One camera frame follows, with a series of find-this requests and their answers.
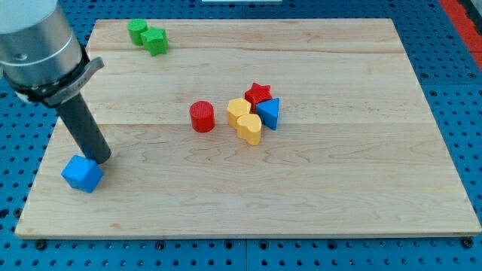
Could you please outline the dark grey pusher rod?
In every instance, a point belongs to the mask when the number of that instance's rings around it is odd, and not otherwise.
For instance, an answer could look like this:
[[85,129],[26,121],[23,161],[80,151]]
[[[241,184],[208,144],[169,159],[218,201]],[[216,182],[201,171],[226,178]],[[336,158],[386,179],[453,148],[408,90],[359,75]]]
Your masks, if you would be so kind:
[[87,159],[106,162],[111,149],[81,94],[56,107],[72,138]]

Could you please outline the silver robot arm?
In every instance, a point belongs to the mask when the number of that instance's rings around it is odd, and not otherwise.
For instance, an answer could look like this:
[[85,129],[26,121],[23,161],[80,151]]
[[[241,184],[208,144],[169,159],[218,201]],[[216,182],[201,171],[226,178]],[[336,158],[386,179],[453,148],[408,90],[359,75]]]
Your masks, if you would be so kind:
[[98,164],[111,156],[81,89],[102,69],[78,41],[58,0],[1,2],[1,68],[27,102],[53,108],[84,156]]

